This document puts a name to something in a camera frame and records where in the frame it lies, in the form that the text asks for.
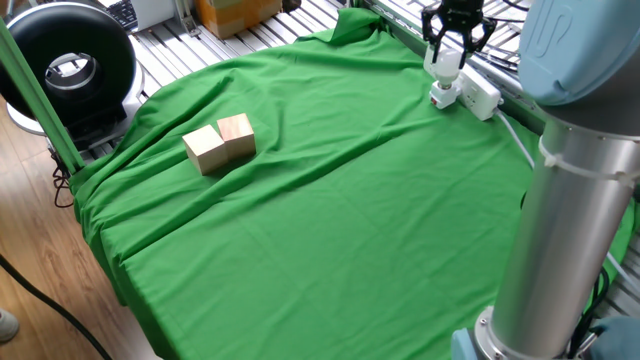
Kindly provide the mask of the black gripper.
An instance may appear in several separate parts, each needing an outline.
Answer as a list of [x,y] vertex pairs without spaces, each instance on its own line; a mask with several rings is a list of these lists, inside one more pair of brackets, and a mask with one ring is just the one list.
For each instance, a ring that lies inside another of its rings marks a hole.
[[[483,17],[483,0],[443,0],[438,8],[425,7],[421,11],[423,39],[433,50],[431,63],[437,62],[442,38],[449,28],[460,28],[463,39],[463,52],[459,63],[462,69],[466,59],[473,53],[481,51],[497,27],[497,21]],[[441,22],[440,29],[435,32],[433,18]],[[474,40],[473,30],[480,26],[482,37]]]

